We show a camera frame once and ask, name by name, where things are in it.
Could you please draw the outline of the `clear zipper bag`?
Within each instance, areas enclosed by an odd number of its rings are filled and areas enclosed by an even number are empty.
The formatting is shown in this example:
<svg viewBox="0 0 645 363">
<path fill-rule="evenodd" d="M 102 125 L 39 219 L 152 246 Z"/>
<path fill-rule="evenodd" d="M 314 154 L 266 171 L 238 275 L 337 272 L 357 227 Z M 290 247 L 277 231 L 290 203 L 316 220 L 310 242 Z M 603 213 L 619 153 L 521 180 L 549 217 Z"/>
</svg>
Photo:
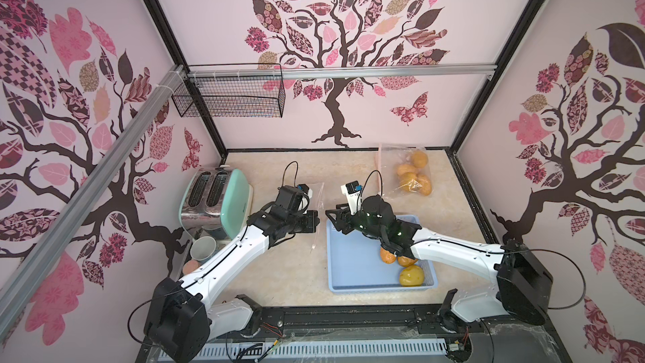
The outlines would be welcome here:
<svg viewBox="0 0 645 363">
<path fill-rule="evenodd" d="M 311 253 L 321 248 L 324 239 L 324 183 L 299 184 L 298 187 L 306 193 L 301 202 L 301 210 L 307 207 L 307 219 L 310 227 L 307 241 Z"/>
<path fill-rule="evenodd" d="M 429 197 L 433 193 L 429 157 L 423 148 L 381 145 L 376 166 L 387 198 L 405 194 Z"/>
</svg>

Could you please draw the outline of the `orange potato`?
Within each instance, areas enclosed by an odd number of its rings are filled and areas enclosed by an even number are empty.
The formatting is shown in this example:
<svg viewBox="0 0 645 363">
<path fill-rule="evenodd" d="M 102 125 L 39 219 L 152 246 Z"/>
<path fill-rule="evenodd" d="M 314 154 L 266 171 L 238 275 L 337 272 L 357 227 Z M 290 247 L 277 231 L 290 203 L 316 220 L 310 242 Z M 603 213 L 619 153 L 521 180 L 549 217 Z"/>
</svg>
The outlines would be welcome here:
<svg viewBox="0 0 645 363">
<path fill-rule="evenodd" d="M 393 253 L 383 248 L 380 249 L 380 257 L 381 260 L 388 265 L 393 264 L 397 260 L 396 256 Z"/>
<path fill-rule="evenodd" d="M 401 191 L 414 193 L 420 187 L 418 175 L 414 172 L 406 172 L 399 176 L 399 188 Z"/>
<path fill-rule="evenodd" d="M 405 257 L 405 256 L 400 256 L 400 257 L 397 258 L 397 262 L 401 267 L 407 268 L 407 267 L 415 265 L 418 262 L 418 260 L 408 258 L 408 257 Z"/>
<path fill-rule="evenodd" d="M 411 164 L 400 164 L 396 167 L 396 174 L 398 176 L 404 176 L 406 174 L 417 174 L 418 173 L 418 168 L 416 166 L 413 166 Z"/>
<path fill-rule="evenodd" d="M 425 151 L 413 151 L 410 161 L 417 169 L 424 169 L 428 165 L 428 155 Z"/>
<path fill-rule="evenodd" d="M 429 196 L 433 191 L 433 184 L 428 176 L 418 174 L 416 191 L 423 196 Z"/>
</svg>

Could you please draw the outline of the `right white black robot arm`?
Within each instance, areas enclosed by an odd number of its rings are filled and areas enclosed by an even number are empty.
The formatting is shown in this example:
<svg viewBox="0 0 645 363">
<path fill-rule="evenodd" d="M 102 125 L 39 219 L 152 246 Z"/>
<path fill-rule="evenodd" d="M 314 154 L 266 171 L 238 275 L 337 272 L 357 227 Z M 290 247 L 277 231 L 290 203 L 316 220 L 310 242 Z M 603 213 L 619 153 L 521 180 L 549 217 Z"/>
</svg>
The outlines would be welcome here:
<svg viewBox="0 0 645 363">
<path fill-rule="evenodd" d="M 448 331 L 489 317 L 510 316 L 536 326 L 549 318 L 554 278 L 537 250 L 523 243 L 486 244 L 441 235 L 396 217 L 379 195 L 341 204 L 325 215 L 340 233 L 359 232 L 395 256 L 439 262 L 487 280 L 482 287 L 448 291 L 438 312 Z"/>
</svg>

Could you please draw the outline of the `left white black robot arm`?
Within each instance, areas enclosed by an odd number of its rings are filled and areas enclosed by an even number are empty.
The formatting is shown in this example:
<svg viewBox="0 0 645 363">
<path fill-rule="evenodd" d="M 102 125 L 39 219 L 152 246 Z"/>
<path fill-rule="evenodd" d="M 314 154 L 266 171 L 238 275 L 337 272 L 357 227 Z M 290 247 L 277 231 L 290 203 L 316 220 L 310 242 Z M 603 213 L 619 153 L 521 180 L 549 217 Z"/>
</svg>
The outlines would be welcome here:
<svg viewBox="0 0 645 363">
<path fill-rule="evenodd" d="M 315 232 L 320 218 L 309 208 L 313 191 L 305 184 L 282 186 L 275 201 L 252 213 L 247 225 L 220 252 L 179 280 L 158 283 L 144 321 L 143 346 L 159 348 L 174 362 L 190 362 L 211 339 L 230 332 L 256 331 L 260 305 L 240 296 L 217 299 L 245 267 L 297 234 Z"/>
</svg>

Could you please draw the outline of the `light blue plastic basket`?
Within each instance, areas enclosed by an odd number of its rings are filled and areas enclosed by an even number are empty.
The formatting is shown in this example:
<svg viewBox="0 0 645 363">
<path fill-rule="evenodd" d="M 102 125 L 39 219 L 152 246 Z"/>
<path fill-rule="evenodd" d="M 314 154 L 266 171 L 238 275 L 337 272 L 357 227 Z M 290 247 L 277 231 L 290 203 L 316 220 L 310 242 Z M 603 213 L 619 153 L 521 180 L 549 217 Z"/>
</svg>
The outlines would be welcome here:
<svg viewBox="0 0 645 363">
<path fill-rule="evenodd" d="M 399 282 L 403 270 L 397 262 L 381 260 L 381 246 L 358 231 L 344 235 L 331 222 L 326 223 L 329 290 L 333 293 L 411 292 L 435 289 L 438 278 L 433 263 L 421 260 L 418 265 L 424 281 L 416 287 Z"/>
</svg>

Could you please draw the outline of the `mint green toaster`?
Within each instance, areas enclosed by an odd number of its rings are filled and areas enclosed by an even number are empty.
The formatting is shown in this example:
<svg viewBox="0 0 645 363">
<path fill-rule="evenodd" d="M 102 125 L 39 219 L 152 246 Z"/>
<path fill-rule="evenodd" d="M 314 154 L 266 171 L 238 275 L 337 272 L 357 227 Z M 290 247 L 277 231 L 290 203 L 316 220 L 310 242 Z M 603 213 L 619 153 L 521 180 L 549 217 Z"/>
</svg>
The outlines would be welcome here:
<svg viewBox="0 0 645 363">
<path fill-rule="evenodd" d="M 231 166 L 200 169 L 181 201 L 181 226 L 195 238 L 206 233 L 217 240 L 232 240 L 246 225 L 253 192 L 240 169 Z"/>
</svg>

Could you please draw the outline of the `yellow green potato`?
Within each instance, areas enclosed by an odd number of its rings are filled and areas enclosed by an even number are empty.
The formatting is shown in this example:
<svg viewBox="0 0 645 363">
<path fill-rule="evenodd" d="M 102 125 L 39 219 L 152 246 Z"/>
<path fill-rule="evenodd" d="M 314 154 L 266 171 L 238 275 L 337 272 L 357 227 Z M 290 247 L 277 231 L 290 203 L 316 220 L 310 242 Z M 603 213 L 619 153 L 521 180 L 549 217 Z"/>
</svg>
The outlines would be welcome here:
<svg viewBox="0 0 645 363">
<path fill-rule="evenodd" d="M 424 284 L 425 273 L 418 265 L 404 268 L 399 275 L 399 284 L 403 287 L 419 287 Z"/>
</svg>

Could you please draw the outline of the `blue floral mug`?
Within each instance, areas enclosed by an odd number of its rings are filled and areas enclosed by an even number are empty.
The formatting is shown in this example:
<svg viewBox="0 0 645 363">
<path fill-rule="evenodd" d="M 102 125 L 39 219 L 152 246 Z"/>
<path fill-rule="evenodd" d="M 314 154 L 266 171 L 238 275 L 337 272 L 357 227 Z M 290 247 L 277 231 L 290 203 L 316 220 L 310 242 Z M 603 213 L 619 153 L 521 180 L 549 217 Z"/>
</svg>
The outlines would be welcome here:
<svg viewBox="0 0 645 363">
<path fill-rule="evenodd" d="M 203 262 L 210 259 L 217 251 L 218 243 L 215 238 L 205 236 L 193 240 L 190 255 L 193 260 Z"/>
</svg>

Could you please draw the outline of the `cork stopper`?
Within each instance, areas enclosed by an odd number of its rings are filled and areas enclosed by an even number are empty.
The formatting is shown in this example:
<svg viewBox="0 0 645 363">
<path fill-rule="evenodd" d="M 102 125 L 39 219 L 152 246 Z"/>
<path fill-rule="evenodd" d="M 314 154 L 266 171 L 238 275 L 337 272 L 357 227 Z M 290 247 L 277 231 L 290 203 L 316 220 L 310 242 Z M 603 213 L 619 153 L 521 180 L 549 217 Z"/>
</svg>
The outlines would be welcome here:
<svg viewBox="0 0 645 363">
<path fill-rule="evenodd" d="M 201 263 L 197 260 L 189 260 L 182 267 L 182 275 L 187 276 L 201 267 Z"/>
</svg>

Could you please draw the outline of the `white vent strip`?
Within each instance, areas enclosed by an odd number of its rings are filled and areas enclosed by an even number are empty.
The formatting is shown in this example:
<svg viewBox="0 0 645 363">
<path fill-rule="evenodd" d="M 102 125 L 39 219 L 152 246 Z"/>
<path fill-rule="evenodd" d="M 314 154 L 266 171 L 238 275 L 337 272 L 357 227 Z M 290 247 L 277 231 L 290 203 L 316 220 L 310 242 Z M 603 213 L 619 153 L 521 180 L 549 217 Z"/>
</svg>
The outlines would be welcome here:
<svg viewBox="0 0 645 363">
<path fill-rule="evenodd" d="M 354 340 L 287 340 L 281 342 L 246 342 L 207 344 L 194 362 L 303 362 L 332 361 L 360 357 L 446 356 L 443 339 L 354 339 Z"/>
</svg>

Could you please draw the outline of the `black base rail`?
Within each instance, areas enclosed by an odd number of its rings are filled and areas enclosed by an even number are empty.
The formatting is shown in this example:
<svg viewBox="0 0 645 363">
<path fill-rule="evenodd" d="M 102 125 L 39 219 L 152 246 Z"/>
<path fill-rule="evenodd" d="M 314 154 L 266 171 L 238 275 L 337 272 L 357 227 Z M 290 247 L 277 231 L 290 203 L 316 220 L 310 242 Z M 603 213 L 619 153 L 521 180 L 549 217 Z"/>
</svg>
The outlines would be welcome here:
<svg viewBox="0 0 645 363">
<path fill-rule="evenodd" d="M 498 316 L 467 324 L 450 333 L 438 323 L 437 304 L 269 307 L 258 328 L 233 332 L 212 343 L 287 340 L 443 339 L 446 356 L 360 357 L 327 362 L 570 362 L 551 323 L 524 324 Z"/>
</svg>

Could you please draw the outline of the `aluminium frame bar back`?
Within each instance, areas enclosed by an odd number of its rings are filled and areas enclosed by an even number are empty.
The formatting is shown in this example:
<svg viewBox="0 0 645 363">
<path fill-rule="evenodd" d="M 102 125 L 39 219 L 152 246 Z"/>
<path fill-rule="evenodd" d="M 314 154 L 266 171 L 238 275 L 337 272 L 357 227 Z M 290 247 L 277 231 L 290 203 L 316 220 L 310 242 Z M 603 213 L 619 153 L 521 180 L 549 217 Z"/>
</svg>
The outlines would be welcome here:
<svg viewBox="0 0 645 363">
<path fill-rule="evenodd" d="M 295 68 L 286 69 L 241 69 L 242 64 L 221 64 L 191 66 L 188 77 L 192 78 L 282 78 L 284 80 L 319 78 L 358 78 L 358 77 L 427 77 L 452 75 L 493 76 L 497 70 L 494 64 L 438 64 L 432 66 L 393 66 L 393 67 L 332 67 L 332 68 Z"/>
</svg>

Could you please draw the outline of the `aluminium frame bar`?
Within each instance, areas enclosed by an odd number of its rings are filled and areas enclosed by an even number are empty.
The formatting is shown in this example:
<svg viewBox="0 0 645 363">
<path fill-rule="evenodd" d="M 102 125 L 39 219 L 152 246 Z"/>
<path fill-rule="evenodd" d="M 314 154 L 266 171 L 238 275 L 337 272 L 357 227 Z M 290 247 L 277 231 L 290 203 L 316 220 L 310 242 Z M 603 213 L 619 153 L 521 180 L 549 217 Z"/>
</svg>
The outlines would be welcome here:
<svg viewBox="0 0 645 363">
<path fill-rule="evenodd" d="M 151 98 L 139 109 L 137 116 L 89 174 L 86 183 L 62 209 L 42 240 L 38 241 L 1 289 L 1 336 L 6 336 L 13 327 L 33 294 L 72 241 L 72 237 L 82 227 L 93 205 L 101 198 L 119 168 L 126 162 L 138 140 L 153 123 L 156 114 L 176 89 L 181 87 L 185 77 L 185 67 L 181 65 L 175 65 L 166 72 L 154 88 Z"/>
<path fill-rule="evenodd" d="M 242 64 L 221 64 L 191 66 L 188 77 L 192 78 L 282 78 L 284 80 L 319 78 L 358 78 L 358 77 L 427 77 L 452 75 L 493 76 L 497 70 L 494 64 L 438 64 L 432 66 L 393 66 L 393 67 L 332 67 L 332 68 L 295 68 L 286 69 L 241 69 Z"/>
</svg>

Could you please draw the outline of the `aluminium frame bar left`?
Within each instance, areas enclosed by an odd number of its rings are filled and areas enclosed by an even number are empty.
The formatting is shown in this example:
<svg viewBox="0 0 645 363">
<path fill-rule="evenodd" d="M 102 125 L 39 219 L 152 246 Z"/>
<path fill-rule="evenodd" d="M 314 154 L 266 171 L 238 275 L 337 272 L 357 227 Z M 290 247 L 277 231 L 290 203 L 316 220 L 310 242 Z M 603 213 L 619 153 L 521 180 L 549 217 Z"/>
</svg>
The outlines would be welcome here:
<svg viewBox="0 0 645 363">
<path fill-rule="evenodd" d="M 42 240 L 38 241 L 1 289 L 1 336 L 6 336 L 13 327 L 33 294 L 72 241 L 72 237 L 82 227 L 93 205 L 101 198 L 119 168 L 126 162 L 138 140 L 153 123 L 156 114 L 176 89 L 181 87 L 185 77 L 185 67 L 181 65 L 175 65 L 166 72 L 154 88 L 151 98 L 139 109 L 137 116 L 89 174 L 86 183 L 62 209 Z"/>
</svg>

